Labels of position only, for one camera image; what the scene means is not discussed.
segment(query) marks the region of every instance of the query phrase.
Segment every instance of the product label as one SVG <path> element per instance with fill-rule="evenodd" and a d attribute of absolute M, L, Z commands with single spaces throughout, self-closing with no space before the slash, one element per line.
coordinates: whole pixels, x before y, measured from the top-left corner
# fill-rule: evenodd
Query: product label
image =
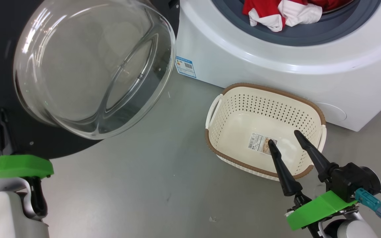
<path fill-rule="evenodd" d="M 179 74 L 183 74 L 192 78 L 196 78 L 195 70 L 193 69 L 193 63 L 190 60 L 176 56 L 176 68 Z"/>
<path fill-rule="evenodd" d="M 249 138 L 248 149 L 252 149 L 266 155 L 271 155 L 269 140 L 273 140 L 274 144 L 277 145 L 277 140 L 253 132 Z"/>

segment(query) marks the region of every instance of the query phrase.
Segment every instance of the green 3d-printed part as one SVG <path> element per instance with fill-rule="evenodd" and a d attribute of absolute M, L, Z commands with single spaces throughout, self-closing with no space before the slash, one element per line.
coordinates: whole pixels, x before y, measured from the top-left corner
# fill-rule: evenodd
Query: green 3d-printed part
<path fill-rule="evenodd" d="M 50 161 L 34 155 L 1 155 L 0 178 L 39 177 L 54 174 Z"/>
<path fill-rule="evenodd" d="M 287 217 L 287 222 L 292 230 L 297 230 L 352 206 L 356 202 L 357 200 L 346 203 L 334 192 L 327 191 L 318 198 L 296 209 Z"/>

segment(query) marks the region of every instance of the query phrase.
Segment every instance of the brown basket rim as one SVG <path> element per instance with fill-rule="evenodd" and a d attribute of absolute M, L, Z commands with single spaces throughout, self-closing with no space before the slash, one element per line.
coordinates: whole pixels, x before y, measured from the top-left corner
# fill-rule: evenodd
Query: brown basket rim
<path fill-rule="evenodd" d="M 284 92 L 284 91 L 281 91 L 281 90 L 278 90 L 278 89 L 273 89 L 273 88 L 269 88 L 269 87 L 266 87 L 266 86 L 261 86 L 261 85 L 256 85 L 256 84 L 252 84 L 252 83 L 235 83 L 235 84 L 232 84 L 231 86 L 225 88 L 222 92 L 223 95 L 225 95 L 228 91 L 230 91 L 231 89 L 234 89 L 234 88 L 238 88 L 238 87 L 247 87 L 247 88 L 253 88 L 253 89 L 260 89 L 260 90 L 263 90 L 263 91 L 267 91 L 267 92 L 272 92 L 272 93 L 275 93 L 275 94 L 279 94 L 279 95 L 282 95 L 282 96 L 285 96 L 285 97 L 288 97 L 288 98 L 292 98 L 292 99 L 295 99 L 297 101 L 300 101 L 302 103 L 305 103 L 307 105 L 309 105 L 310 107 L 312 107 L 319 115 L 320 117 L 320 122 L 322 125 L 325 125 L 325 117 L 324 117 L 324 114 L 322 113 L 321 109 L 316 105 L 314 104 L 313 102 L 309 101 L 309 100 L 306 100 L 304 98 L 301 98 L 299 96 L 296 96 L 296 95 L 293 95 L 291 93 L 288 93 L 288 92 Z M 211 144 L 210 142 L 210 136 L 209 136 L 209 130 L 208 129 L 205 129 L 205 140 L 207 142 L 207 145 L 208 147 L 210 148 L 211 151 L 213 151 L 216 155 L 218 156 L 221 156 L 225 159 L 227 159 L 228 161 L 231 161 L 235 164 L 238 164 L 242 167 L 245 167 L 247 169 L 251 169 L 255 172 L 259 172 L 259 173 L 262 173 L 262 174 L 265 174 L 265 175 L 270 175 L 270 176 L 273 176 L 273 177 L 278 177 L 277 176 L 277 173 L 273 173 L 273 172 L 270 172 L 270 171 L 267 171 L 267 170 L 263 170 L 263 169 L 260 169 L 260 168 L 257 168 L 257 167 L 254 167 L 254 166 L 250 166 L 249 164 L 245 164 L 241 161 L 238 161 L 228 155 L 225 155 L 223 153 L 221 153 L 220 151 L 216 150 L 213 145 Z M 309 165 L 304 171 L 302 171 L 301 173 L 297 174 L 297 175 L 294 175 L 293 177 L 295 179 L 299 179 L 299 178 L 302 178 L 303 176 L 307 175 L 312 169 L 313 169 L 313 165 Z"/>

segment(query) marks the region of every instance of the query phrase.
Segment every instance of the energy label sticker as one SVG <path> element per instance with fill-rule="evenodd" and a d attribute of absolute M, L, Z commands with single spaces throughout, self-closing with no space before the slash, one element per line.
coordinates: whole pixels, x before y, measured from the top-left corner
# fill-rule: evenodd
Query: energy label sticker
<path fill-rule="evenodd" d="M 190 60 L 176 56 L 176 68 L 179 74 L 183 74 L 192 78 L 196 78 L 195 70 L 193 69 L 193 63 Z"/>

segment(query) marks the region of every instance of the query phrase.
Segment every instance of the white fabric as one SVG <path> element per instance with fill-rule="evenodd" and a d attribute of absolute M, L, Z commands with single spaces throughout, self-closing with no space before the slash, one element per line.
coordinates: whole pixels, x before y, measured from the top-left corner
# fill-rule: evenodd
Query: white fabric
<path fill-rule="evenodd" d="M 283 28 L 283 23 L 281 21 L 281 15 L 270 15 L 267 17 L 260 18 L 256 9 L 251 9 L 248 13 L 249 15 L 249 24 L 251 26 L 256 26 L 257 22 L 268 27 L 273 32 L 281 31 Z"/>
<path fill-rule="evenodd" d="M 321 6 L 311 3 L 303 5 L 290 0 L 282 0 L 278 4 L 278 10 L 286 18 L 285 24 L 288 26 L 316 23 L 322 15 Z"/>

